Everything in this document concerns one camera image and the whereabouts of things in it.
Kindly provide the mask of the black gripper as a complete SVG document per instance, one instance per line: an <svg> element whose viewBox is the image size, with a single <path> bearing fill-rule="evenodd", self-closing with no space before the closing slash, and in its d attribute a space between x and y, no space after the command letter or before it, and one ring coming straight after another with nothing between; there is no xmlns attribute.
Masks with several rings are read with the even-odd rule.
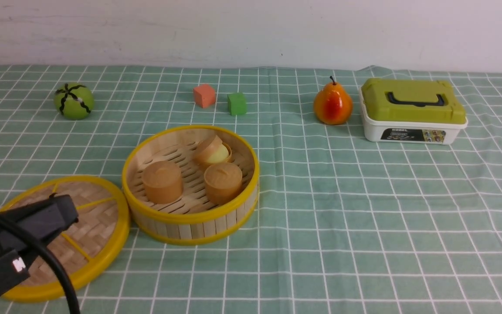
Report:
<svg viewBox="0 0 502 314"><path fill-rule="evenodd" d="M48 198L0 212L0 297L28 278L29 268L41 258L56 276L70 311L78 311L75 288L62 263L48 245L78 222L70 195Z"/></svg>

